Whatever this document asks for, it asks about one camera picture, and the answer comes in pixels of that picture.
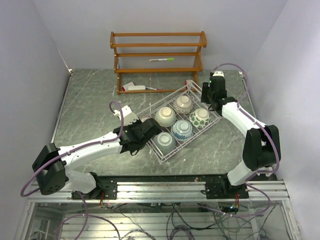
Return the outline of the teal pattern cream bowl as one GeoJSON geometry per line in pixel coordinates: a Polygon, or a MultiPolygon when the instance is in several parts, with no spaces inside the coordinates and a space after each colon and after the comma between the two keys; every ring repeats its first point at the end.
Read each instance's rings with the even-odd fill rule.
{"type": "Polygon", "coordinates": [[[176,122],[176,113],[175,111],[167,106],[160,108],[154,118],[161,127],[171,127],[176,122]]]}

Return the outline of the blue floral white bowl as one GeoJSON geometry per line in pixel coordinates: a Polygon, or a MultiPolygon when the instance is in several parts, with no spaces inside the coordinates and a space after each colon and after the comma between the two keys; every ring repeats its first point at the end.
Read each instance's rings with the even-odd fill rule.
{"type": "Polygon", "coordinates": [[[193,135],[193,126],[187,120],[178,120],[174,123],[170,130],[173,137],[180,142],[189,140],[193,135]]]}

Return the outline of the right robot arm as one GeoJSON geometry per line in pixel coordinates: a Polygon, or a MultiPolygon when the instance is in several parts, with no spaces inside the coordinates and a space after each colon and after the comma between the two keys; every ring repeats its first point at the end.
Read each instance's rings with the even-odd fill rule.
{"type": "Polygon", "coordinates": [[[278,170],[281,160],[279,129],[257,120],[241,107],[237,99],[227,96],[223,76],[213,75],[202,84],[201,102],[208,104],[210,111],[230,121],[245,136],[242,160],[227,173],[228,181],[220,186],[224,197],[233,197],[238,186],[254,175],[278,170]]]}

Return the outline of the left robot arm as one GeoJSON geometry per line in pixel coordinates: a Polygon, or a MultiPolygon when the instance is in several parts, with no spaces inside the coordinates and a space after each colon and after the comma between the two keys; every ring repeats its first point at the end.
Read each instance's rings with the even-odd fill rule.
{"type": "Polygon", "coordinates": [[[79,191],[91,199],[98,198],[106,190],[106,185],[96,173],[75,169],[90,161],[127,151],[134,156],[160,131],[160,125],[148,118],[84,143],[63,147],[47,144],[32,165],[40,193],[47,196],[64,189],[79,191]]]}

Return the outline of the white wire dish rack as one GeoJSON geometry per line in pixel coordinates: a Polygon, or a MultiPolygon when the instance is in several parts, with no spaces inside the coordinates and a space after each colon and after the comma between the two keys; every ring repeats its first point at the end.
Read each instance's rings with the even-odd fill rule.
{"type": "MultiPolygon", "coordinates": [[[[204,108],[208,110],[208,107],[201,102],[201,88],[193,81],[193,90],[187,90],[186,86],[183,86],[181,88],[179,88],[178,90],[172,92],[171,94],[165,96],[163,99],[159,100],[158,102],[150,105],[149,107],[147,107],[146,109],[142,110],[140,113],[137,114],[137,116],[142,120],[146,120],[148,118],[153,118],[155,119],[155,115],[157,113],[157,111],[162,108],[162,107],[170,107],[174,110],[175,115],[176,115],[176,121],[179,120],[186,120],[188,122],[190,122],[189,120],[189,116],[192,113],[189,114],[179,114],[175,111],[174,109],[174,101],[177,97],[179,96],[188,96],[191,98],[191,100],[193,101],[193,108],[192,108],[192,112],[195,111],[198,108],[204,108]]],[[[180,151],[182,148],[184,148],[187,144],[191,143],[193,140],[195,140],[197,137],[199,137],[200,135],[204,134],[205,131],[207,131],[210,127],[212,127],[213,125],[215,125],[220,119],[221,117],[218,116],[216,113],[214,112],[209,112],[210,116],[212,117],[212,123],[210,123],[208,126],[206,126],[205,128],[196,128],[192,125],[193,128],[193,136],[187,140],[187,141],[178,141],[174,138],[174,136],[171,134],[171,127],[162,127],[161,126],[161,132],[167,132],[169,134],[171,134],[173,136],[173,138],[175,139],[176,142],[176,147],[175,149],[163,156],[163,154],[158,150],[157,146],[155,145],[153,139],[154,137],[147,143],[147,145],[150,147],[151,151],[156,155],[156,157],[158,158],[158,161],[160,164],[164,163],[166,160],[168,160],[169,158],[171,158],[174,154],[176,154],[178,151],[180,151]]]]}

